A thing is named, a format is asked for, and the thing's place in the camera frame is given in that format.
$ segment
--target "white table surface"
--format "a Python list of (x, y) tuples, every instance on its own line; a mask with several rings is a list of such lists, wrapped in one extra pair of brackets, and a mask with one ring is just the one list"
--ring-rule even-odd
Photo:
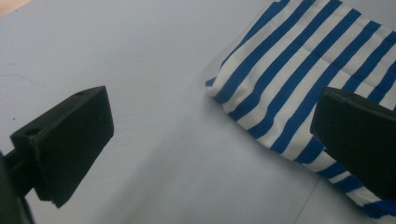
[[(346, 0), (396, 30), (395, 0)], [(271, 4), (34, 0), (0, 18), (0, 148), (69, 95), (106, 85), (115, 135), (47, 223), (374, 223), (326, 180), (261, 147), (204, 82)]]

